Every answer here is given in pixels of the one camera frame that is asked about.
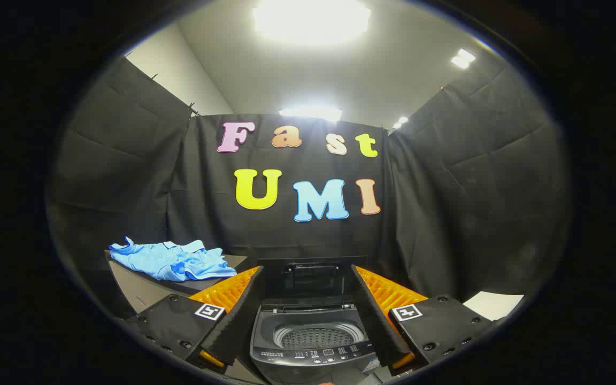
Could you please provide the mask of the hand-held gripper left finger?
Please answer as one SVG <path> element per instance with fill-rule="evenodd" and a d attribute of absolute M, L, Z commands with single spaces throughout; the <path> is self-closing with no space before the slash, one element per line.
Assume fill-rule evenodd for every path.
<path fill-rule="evenodd" d="M 224 374 L 247 347 L 264 296 L 265 269 L 255 266 L 189 297 L 170 294 L 126 324 L 179 360 Z"/>

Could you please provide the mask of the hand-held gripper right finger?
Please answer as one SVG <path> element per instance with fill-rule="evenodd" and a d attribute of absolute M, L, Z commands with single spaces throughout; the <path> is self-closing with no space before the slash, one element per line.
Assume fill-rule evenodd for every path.
<path fill-rule="evenodd" d="M 358 315 L 392 375 L 455 356 L 495 324 L 448 295 L 426 297 L 360 266 L 350 270 Z"/>

